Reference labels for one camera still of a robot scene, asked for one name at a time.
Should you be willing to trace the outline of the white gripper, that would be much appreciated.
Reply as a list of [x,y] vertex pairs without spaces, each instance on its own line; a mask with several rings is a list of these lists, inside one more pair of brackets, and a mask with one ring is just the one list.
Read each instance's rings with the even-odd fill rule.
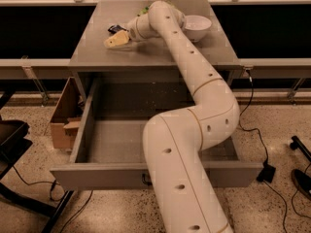
[[156,38],[158,34],[152,29],[148,16],[139,16],[127,24],[127,32],[120,30],[104,41],[106,48],[115,48],[126,45],[129,38],[134,42],[141,42],[147,39]]

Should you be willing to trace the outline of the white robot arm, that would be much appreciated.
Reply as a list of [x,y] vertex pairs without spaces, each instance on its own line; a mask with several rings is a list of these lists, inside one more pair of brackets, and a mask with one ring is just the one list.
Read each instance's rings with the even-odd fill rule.
[[194,101],[191,107],[153,116],[143,130],[143,151],[166,233],[233,233],[199,153],[232,135],[239,106],[222,76],[184,34],[185,24],[178,9],[155,1],[105,46],[161,37]]

